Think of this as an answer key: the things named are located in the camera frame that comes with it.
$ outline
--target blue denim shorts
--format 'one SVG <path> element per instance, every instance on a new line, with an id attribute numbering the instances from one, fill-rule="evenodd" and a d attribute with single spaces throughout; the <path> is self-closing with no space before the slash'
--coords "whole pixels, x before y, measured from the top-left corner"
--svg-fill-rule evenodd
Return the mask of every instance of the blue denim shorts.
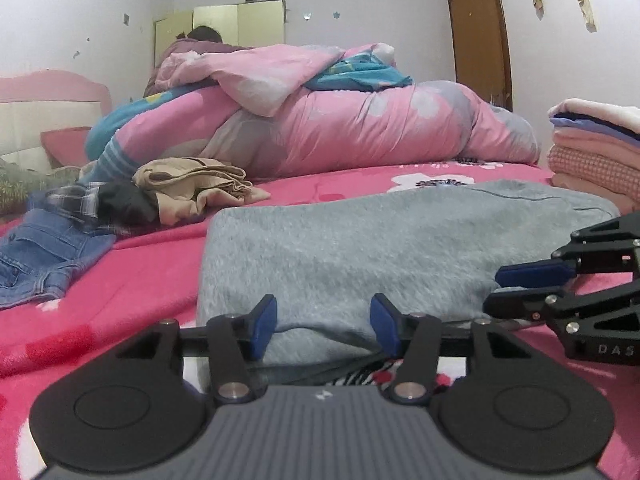
<path id="1" fill-rule="evenodd" d="M 115 243 L 72 221 L 32 209 L 0 240 L 0 308 L 62 298 L 71 283 Z"/>

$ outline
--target purple jacket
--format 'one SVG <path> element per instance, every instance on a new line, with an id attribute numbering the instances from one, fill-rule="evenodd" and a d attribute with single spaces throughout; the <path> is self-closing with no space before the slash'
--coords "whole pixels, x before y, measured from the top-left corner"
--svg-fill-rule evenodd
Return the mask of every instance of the purple jacket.
<path id="1" fill-rule="evenodd" d="M 149 82 L 146 84 L 144 97 L 149 95 L 158 94 L 161 90 L 156 88 L 156 77 L 158 76 L 158 70 L 162 62 L 167 59 L 171 54 L 183 54 L 190 50 L 196 51 L 198 54 L 204 54 L 206 52 L 216 52 L 218 54 L 230 54 L 236 50 L 246 50 L 243 46 L 233 46 L 225 43 L 214 43 L 213 41 L 198 41 L 191 38 L 183 38 L 182 40 L 174 41 L 167 50 L 162 53 L 160 64 L 156 66 L 151 73 Z"/>

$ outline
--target pink pillow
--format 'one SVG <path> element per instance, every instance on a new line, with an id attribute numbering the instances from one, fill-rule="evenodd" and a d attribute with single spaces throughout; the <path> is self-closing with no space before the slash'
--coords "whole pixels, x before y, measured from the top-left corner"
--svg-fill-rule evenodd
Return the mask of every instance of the pink pillow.
<path id="1" fill-rule="evenodd" d="M 78 126 L 62 128 L 40 134 L 40 142 L 51 160 L 51 166 L 76 166 L 82 168 L 89 162 L 84 152 L 84 140 L 91 128 Z"/>

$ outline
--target silver bolt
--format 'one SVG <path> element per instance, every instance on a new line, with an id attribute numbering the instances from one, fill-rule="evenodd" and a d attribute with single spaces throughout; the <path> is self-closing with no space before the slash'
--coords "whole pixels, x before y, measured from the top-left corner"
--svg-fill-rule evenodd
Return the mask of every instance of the silver bolt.
<path id="1" fill-rule="evenodd" d="M 575 321 L 572 321 L 571 323 L 567 323 L 564 329 L 568 334 L 575 334 L 576 332 L 578 332 L 578 330 L 580 330 L 580 325 Z"/>
<path id="2" fill-rule="evenodd" d="M 418 383 L 400 383 L 394 388 L 394 392 L 401 399 L 420 399 L 427 389 Z"/>
<path id="3" fill-rule="evenodd" d="M 249 394 L 249 387 L 244 383 L 225 383 L 218 388 L 218 393 L 225 399 L 242 399 Z"/>

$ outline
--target circular disc cover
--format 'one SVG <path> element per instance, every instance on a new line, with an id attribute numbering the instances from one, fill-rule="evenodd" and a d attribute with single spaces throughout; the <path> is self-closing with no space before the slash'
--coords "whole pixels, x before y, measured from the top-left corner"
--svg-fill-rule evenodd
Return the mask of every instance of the circular disc cover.
<path id="1" fill-rule="evenodd" d="M 200 433 L 204 404 L 166 367 L 119 360 L 106 368 L 73 373 L 36 399 L 30 428 L 45 462 L 133 471 L 163 462 Z"/>
<path id="2" fill-rule="evenodd" d="M 481 462 L 525 474 L 551 474 L 594 462 L 607 445 L 613 415 L 579 378 L 456 381 L 439 419 L 452 440 Z"/>

